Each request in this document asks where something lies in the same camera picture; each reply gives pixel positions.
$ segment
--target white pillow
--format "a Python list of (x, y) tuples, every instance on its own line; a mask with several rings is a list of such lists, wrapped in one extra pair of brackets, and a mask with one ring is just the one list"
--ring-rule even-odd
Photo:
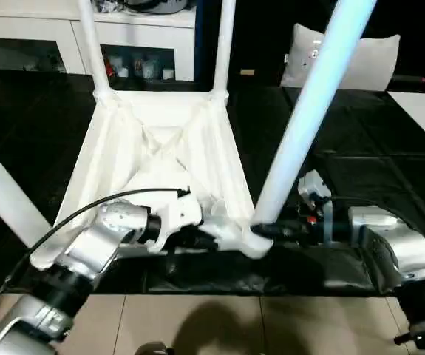
[[(400, 35), (394, 35), (383, 39), (361, 39), (339, 88), (384, 91), (395, 71), (400, 38)], [(282, 76), (282, 86), (304, 85), (323, 40), (322, 33), (300, 24), (294, 25), (293, 46)]]

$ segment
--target cable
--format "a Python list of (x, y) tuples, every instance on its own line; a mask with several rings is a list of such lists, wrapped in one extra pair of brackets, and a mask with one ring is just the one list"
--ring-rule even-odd
[(137, 190), (129, 190), (124, 192), (119, 192), (117, 194), (113, 194), (107, 197), (103, 197), (99, 200), (96, 200), (94, 202), (91, 202), (90, 204), (84, 206), (83, 208), (77, 210), (76, 212), (72, 213), (68, 217), (64, 218), (60, 223), (58, 223), (56, 226), (52, 227), (41, 239), (35, 243), (34, 246), (28, 249), (28, 251), (21, 257), (21, 259), (15, 264), (12, 271), (7, 275), (4, 282), (0, 286), (0, 299), (2, 294), (7, 290), (7, 287), (9, 286), (10, 282), (15, 279), (17, 273), (21, 270), (22, 266), (26, 263), (26, 261), (30, 258), (30, 255), (38, 249), (44, 242), (46, 242), (51, 236), (54, 235), (57, 231), (59, 231), (61, 228), (63, 228), (66, 224), (74, 220), (78, 215), (84, 213), (85, 211), (92, 209), (104, 202), (114, 200), (115, 198), (127, 196), (127, 195), (136, 195), (136, 194), (142, 194), (144, 192), (177, 192), (178, 195), (185, 194), (184, 190), (181, 189), (170, 189), (170, 188), (157, 188), (157, 189), (137, 189)]

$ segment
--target tiled floor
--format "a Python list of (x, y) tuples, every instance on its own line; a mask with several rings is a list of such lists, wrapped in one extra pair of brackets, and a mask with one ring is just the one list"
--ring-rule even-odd
[[(18, 297), (5, 297), (0, 317)], [(57, 348), (133, 355), (160, 340), (177, 355), (422, 354), (392, 343), (406, 323), (393, 298), (95, 295)]]

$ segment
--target white pole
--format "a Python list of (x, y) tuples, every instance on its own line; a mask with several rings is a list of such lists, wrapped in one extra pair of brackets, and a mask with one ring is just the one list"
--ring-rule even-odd
[(51, 226), (32, 201), (0, 164), (0, 217), (28, 247), (39, 241)]
[(235, 0), (222, 0), (222, 14), (220, 15), (219, 41), (217, 45), (217, 59), (215, 64), (213, 91), (227, 90), (228, 65), (232, 34), (234, 33)]
[(101, 46), (95, 31), (94, 14), (90, 0), (78, 0), (79, 11), (81, 12), (81, 24), (86, 38), (89, 60), (94, 78), (95, 91), (98, 95), (110, 91), (109, 80), (107, 79), (106, 68), (103, 64)]
[(256, 205), (253, 223), (275, 222), (345, 74), (376, 0), (339, 0)]

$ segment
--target black mat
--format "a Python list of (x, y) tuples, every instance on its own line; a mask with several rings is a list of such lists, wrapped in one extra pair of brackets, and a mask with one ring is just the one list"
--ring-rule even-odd
[[(200, 89), (114, 84), (120, 89)], [(0, 160), (50, 222), (92, 116), (92, 89), (90, 77), (81, 75), (0, 72)], [(298, 94), (247, 88), (231, 95), (231, 123), (254, 201)], [(381, 201), (425, 231), (425, 132), (387, 94), (339, 92), (302, 172), (311, 169), (318, 169), (340, 195)], [(294, 192), (283, 217), (293, 211), (296, 199)], [(0, 221), (0, 283), (24, 250)], [(262, 260), (236, 252), (149, 257), (116, 263), (98, 292), (386, 294), (371, 267), (365, 253), (349, 249), (277, 249)], [(30, 268), (12, 290), (29, 289), (37, 273)]]

